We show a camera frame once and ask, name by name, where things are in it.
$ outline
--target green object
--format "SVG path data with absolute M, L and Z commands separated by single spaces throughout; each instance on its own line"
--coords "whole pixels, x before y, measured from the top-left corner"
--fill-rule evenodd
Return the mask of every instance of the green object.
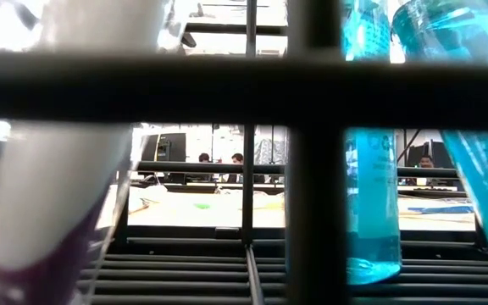
M 194 205 L 195 205 L 195 207 L 200 208 L 200 209 L 210 208 L 210 205 L 206 204 L 206 203 L 195 203 Z

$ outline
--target dark hair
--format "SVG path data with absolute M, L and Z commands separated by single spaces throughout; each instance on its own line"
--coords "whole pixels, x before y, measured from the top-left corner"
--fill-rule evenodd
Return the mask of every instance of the dark hair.
M 234 158 L 235 158 L 237 161 L 242 161 L 242 160 L 244 160 L 244 156 L 242 156 L 242 154 L 241 154 L 241 153 L 238 153 L 238 152 L 237 152 L 237 153 L 235 153 L 235 154 L 233 155 L 233 157 L 231 157 L 231 159 L 234 159 Z
M 434 162 L 434 159 L 428 154 L 424 154 L 423 156 L 421 156 L 421 158 L 427 158 L 430 160 L 430 162 Z
M 210 156 L 207 153 L 203 152 L 199 155 L 199 162 L 202 161 L 210 161 Z

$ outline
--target purple liquid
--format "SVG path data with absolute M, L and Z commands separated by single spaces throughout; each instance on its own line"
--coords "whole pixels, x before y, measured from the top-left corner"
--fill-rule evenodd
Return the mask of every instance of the purple liquid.
M 0 268 L 0 305 L 67 305 L 69 303 L 80 271 L 88 263 L 85 254 L 94 236 L 108 188 L 109 184 L 86 217 L 47 257 L 22 270 L 9 271 Z M 11 291 L 17 289 L 22 294 L 14 297 L 18 294 L 13 294 Z

